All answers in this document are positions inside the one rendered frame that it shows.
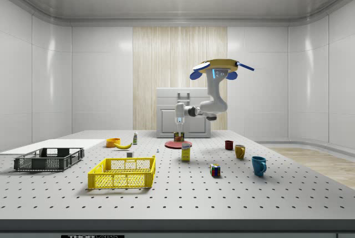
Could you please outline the white cabinet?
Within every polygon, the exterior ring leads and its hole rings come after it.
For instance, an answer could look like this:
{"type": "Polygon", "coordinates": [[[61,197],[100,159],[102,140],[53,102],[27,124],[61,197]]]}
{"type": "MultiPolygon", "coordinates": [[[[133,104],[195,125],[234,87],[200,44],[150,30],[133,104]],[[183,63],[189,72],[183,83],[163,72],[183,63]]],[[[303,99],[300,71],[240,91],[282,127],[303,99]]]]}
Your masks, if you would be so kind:
{"type": "MultiPolygon", "coordinates": [[[[185,105],[198,107],[202,101],[210,100],[207,88],[157,88],[156,89],[156,136],[158,138],[173,138],[178,130],[175,123],[175,105],[182,102],[185,105]]],[[[211,125],[205,118],[185,117],[183,124],[185,139],[209,138],[211,125]]]]}

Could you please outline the red plate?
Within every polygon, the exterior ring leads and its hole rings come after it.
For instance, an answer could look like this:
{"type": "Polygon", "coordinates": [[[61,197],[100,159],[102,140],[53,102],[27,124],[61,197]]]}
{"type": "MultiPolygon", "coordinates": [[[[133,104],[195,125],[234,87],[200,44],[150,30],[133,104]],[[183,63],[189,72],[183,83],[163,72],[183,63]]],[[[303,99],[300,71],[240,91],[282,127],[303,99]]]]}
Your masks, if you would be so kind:
{"type": "Polygon", "coordinates": [[[165,147],[170,149],[182,149],[183,144],[189,144],[190,147],[192,147],[192,143],[189,141],[167,141],[165,147]]]}

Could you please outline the yellow basket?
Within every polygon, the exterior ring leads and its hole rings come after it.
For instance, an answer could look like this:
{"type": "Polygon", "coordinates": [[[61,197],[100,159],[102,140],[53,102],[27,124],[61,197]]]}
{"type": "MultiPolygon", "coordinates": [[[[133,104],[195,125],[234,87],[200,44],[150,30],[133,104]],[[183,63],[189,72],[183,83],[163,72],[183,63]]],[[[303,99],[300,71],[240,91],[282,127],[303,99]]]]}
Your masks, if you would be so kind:
{"type": "Polygon", "coordinates": [[[150,188],[156,158],[105,158],[88,172],[88,188],[150,188]]]}

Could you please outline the blue mug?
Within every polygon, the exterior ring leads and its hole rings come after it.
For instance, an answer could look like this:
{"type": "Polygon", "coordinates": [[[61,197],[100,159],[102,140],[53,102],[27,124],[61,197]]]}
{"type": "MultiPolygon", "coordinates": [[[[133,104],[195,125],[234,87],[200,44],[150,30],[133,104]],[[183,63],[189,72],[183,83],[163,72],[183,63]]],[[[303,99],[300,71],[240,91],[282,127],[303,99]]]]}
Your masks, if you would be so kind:
{"type": "Polygon", "coordinates": [[[261,156],[252,157],[253,171],[256,176],[262,177],[267,170],[266,159],[261,156]]]}

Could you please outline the dark grey basket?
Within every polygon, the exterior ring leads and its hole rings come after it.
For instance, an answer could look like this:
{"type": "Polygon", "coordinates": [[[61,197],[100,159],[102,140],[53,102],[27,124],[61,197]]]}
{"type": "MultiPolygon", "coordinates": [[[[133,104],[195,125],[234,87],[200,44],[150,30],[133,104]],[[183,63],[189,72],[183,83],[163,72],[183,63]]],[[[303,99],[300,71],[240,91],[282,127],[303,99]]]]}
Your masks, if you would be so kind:
{"type": "Polygon", "coordinates": [[[84,158],[84,148],[40,148],[14,158],[17,171],[63,171],[84,158]]]}

